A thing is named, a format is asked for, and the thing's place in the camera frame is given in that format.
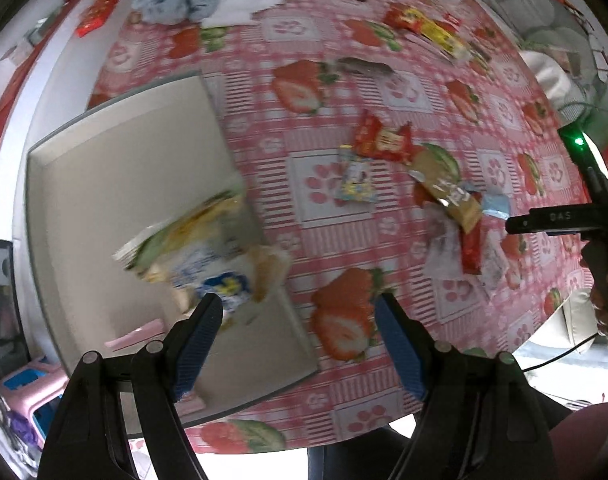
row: pink checkered tablecloth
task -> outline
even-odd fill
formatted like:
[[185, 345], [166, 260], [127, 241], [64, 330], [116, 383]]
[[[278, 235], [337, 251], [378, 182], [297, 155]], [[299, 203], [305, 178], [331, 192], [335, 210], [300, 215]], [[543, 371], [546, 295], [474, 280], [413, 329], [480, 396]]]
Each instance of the pink checkered tablecloth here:
[[[390, 2], [417, 7], [432, 18], [460, 20], [460, 35], [491, 55], [490, 73], [446, 62], [399, 33], [388, 36], [386, 28], [379, 29], [382, 35], [369, 33]], [[257, 25], [210, 32], [189, 23], [136, 21], [131, 16], [122, 28], [90, 105], [155, 78], [202, 72], [264, 231], [292, 254], [287, 288], [305, 326], [314, 310], [311, 295], [320, 286], [351, 266], [381, 267], [399, 303], [434, 338], [494, 354], [515, 350], [559, 298], [590, 286], [590, 275], [579, 266], [579, 240], [545, 234], [527, 235], [526, 250], [523, 244], [505, 247], [511, 268], [490, 303], [478, 300], [468, 281], [425, 277], [424, 212], [415, 203], [413, 179], [400, 165], [373, 163], [376, 204], [334, 200], [337, 148], [351, 142], [366, 108], [387, 126], [411, 121], [415, 143], [446, 149], [462, 179], [508, 195], [514, 214], [585, 201], [542, 90], [475, 1], [445, 9], [431, 0], [286, 0], [259, 13]], [[337, 81], [304, 95], [274, 81], [274, 69], [297, 60], [343, 56], [387, 63], [397, 75], [387, 80], [340, 73]], [[474, 98], [458, 94], [466, 86]], [[317, 111], [302, 112], [311, 99]], [[525, 172], [525, 154], [539, 177]], [[483, 227], [506, 235], [501, 220], [484, 217]], [[194, 450], [318, 446], [420, 408], [402, 389], [377, 338], [360, 362], [334, 360], [312, 332], [311, 339], [318, 349], [318, 375], [223, 424], [188, 429]], [[261, 445], [251, 433], [263, 435]]]

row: white plate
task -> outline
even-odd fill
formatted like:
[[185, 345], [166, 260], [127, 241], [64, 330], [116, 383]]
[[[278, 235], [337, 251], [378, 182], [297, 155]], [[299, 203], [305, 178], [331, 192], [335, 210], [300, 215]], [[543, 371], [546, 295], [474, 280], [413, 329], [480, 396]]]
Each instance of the white plate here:
[[[199, 76], [158, 84], [80, 116], [28, 155], [26, 223], [31, 267], [66, 370], [88, 350], [178, 308], [167, 285], [145, 283], [111, 255], [143, 228], [187, 211], [241, 177]], [[250, 208], [246, 235], [262, 242]], [[206, 408], [185, 426], [236, 412], [318, 369], [283, 289], [242, 306], [219, 334], [196, 382]], [[129, 435], [140, 432], [122, 394]]]

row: strawberry print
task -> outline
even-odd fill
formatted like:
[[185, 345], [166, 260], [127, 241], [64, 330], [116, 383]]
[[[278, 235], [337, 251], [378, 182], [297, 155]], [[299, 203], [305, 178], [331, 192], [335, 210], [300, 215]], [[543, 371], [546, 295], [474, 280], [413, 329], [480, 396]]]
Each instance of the strawberry print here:
[[372, 272], [351, 267], [328, 285], [318, 289], [313, 294], [312, 301], [318, 308], [342, 305], [351, 310], [361, 310], [366, 316], [370, 316], [373, 312], [369, 301], [374, 285], [373, 278]]
[[544, 137], [543, 121], [548, 116], [546, 107], [539, 101], [527, 103], [522, 107], [522, 114], [531, 131], [538, 137]]
[[472, 123], [477, 123], [480, 115], [479, 97], [473, 89], [458, 79], [446, 83], [449, 96], [462, 117]]
[[490, 27], [479, 27], [473, 31], [473, 36], [487, 50], [496, 52], [499, 45], [499, 34]]
[[520, 153], [517, 156], [517, 163], [522, 168], [524, 173], [524, 189], [531, 195], [544, 196], [544, 188], [542, 186], [542, 176], [538, 165], [528, 153]]
[[199, 26], [185, 28], [171, 36], [174, 46], [168, 53], [171, 59], [180, 59], [199, 51], [204, 45], [206, 52], [215, 52], [224, 47], [226, 27], [204, 28]]
[[169, 51], [168, 57], [180, 59], [181, 57], [195, 54], [202, 44], [200, 40], [200, 28], [189, 27], [171, 36], [174, 47]]
[[383, 23], [367, 20], [344, 20], [344, 25], [353, 31], [353, 39], [367, 46], [382, 46], [386, 44], [393, 52], [402, 50], [396, 41], [393, 29]]
[[544, 315], [548, 319], [553, 315], [553, 313], [558, 309], [558, 307], [562, 304], [562, 295], [559, 293], [559, 289], [552, 288], [546, 294], [544, 298]]
[[338, 361], [355, 359], [369, 347], [370, 322], [359, 308], [317, 308], [311, 317], [311, 328], [326, 354]]
[[526, 239], [521, 234], [507, 235], [500, 245], [509, 263], [506, 271], [506, 283], [511, 290], [517, 290], [522, 283], [522, 257], [528, 250]]
[[314, 114], [322, 106], [322, 92], [312, 83], [276, 78], [271, 87], [284, 108], [296, 114]]
[[222, 454], [265, 453], [286, 448], [282, 432], [259, 420], [211, 422], [200, 428], [200, 436]]
[[322, 86], [339, 79], [327, 63], [300, 59], [273, 70], [271, 87], [284, 108], [296, 114], [315, 114], [323, 104]]

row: blue gripper pad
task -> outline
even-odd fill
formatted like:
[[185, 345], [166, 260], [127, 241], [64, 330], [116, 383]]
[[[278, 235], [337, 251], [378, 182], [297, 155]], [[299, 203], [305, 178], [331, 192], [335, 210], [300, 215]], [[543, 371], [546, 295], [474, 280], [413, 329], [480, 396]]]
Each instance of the blue gripper pad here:
[[180, 325], [178, 330], [169, 332], [167, 338], [174, 336], [171, 339], [177, 341], [171, 343], [167, 352], [167, 367], [171, 373], [175, 371], [170, 391], [173, 402], [193, 389], [222, 325], [222, 316], [222, 300], [215, 294], [206, 294], [191, 317], [175, 323], [173, 329]]
[[422, 361], [411, 344], [408, 335], [396, 319], [384, 296], [378, 296], [375, 299], [375, 323], [382, 335], [386, 350], [393, 359], [395, 370], [402, 380], [402, 386], [415, 399], [424, 400], [427, 394], [424, 383], [426, 363]]

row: human hand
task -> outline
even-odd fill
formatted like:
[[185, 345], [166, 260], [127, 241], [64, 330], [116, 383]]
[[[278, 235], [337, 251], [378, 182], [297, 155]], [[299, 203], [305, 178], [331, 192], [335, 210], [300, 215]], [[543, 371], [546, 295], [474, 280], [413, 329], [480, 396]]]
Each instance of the human hand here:
[[[582, 260], [580, 264], [586, 267], [586, 263]], [[597, 329], [600, 334], [608, 335], [608, 311], [604, 308], [604, 298], [600, 294], [600, 291], [595, 288], [591, 289], [591, 302], [595, 309], [595, 318], [597, 319]]]

